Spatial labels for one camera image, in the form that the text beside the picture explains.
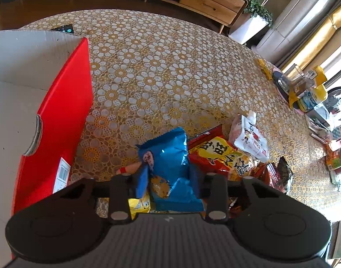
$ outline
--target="lace tablecloth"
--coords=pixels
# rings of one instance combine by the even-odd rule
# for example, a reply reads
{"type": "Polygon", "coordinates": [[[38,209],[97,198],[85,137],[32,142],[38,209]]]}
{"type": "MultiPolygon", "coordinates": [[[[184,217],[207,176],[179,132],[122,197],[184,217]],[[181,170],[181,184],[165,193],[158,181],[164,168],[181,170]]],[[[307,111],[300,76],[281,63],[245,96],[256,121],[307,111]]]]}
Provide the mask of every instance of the lace tablecloth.
{"type": "Polygon", "coordinates": [[[22,29],[70,23],[89,39],[94,91],[71,182],[109,180],[138,161],[135,144],[175,126],[193,136],[222,123],[228,133],[237,107],[257,113],[271,161],[287,158],[295,176],[290,195],[330,220],[341,219],[341,193],[330,183],[322,145],[262,74],[257,54],[195,24],[128,10],[70,12],[22,29]]]}

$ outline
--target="gray curtain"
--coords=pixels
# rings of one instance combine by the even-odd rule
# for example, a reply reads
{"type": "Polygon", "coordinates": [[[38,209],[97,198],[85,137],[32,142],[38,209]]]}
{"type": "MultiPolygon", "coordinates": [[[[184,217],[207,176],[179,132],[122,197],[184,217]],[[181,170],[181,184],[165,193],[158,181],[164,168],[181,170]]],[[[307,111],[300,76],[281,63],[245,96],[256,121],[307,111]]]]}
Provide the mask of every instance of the gray curtain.
{"type": "Polygon", "coordinates": [[[341,0],[336,0],[333,7],[329,10],[327,15],[323,17],[321,21],[309,32],[297,45],[293,47],[280,61],[276,63],[276,66],[281,69],[284,65],[299,51],[299,49],[312,37],[312,35],[318,30],[318,28],[323,24],[328,15],[332,14],[337,8],[341,6],[341,0]]]}

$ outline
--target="cabinet leg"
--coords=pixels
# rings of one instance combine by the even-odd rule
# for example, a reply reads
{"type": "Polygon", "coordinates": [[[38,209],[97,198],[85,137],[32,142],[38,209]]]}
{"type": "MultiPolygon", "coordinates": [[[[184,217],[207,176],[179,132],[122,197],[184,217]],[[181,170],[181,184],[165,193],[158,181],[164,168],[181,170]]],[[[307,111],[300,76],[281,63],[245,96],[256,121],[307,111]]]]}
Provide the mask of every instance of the cabinet leg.
{"type": "Polygon", "coordinates": [[[221,24],[221,26],[220,26],[220,30],[219,30],[219,33],[221,34],[221,32],[223,31],[223,27],[224,27],[225,25],[224,24],[221,24]]]}

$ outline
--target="wooden floor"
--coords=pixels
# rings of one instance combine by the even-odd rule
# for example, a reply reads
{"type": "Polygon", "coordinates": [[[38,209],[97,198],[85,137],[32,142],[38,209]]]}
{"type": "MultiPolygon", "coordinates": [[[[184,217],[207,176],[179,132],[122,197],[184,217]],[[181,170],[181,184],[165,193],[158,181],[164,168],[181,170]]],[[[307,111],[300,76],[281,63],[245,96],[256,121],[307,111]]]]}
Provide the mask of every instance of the wooden floor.
{"type": "Polygon", "coordinates": [[[83,9],[127,9],[170,16],[218,32],[219,23],[159,0],[17,0],[0,5],[0,30],[18,29],[55,14],[83,9]]]}

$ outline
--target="blue snack bag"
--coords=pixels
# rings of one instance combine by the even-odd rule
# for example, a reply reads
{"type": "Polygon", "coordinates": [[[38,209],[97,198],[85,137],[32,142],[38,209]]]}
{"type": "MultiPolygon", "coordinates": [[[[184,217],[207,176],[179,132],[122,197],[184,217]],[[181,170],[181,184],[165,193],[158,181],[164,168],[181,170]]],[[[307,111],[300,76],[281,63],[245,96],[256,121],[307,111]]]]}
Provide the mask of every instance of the blue snack bag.
{"type": "Polygon", "coordinates": [[[139,148],[138,155],[150,166],[150,191],[157,210],[202,211],[189,181],[185,131],[178,127],[139,148]]]}

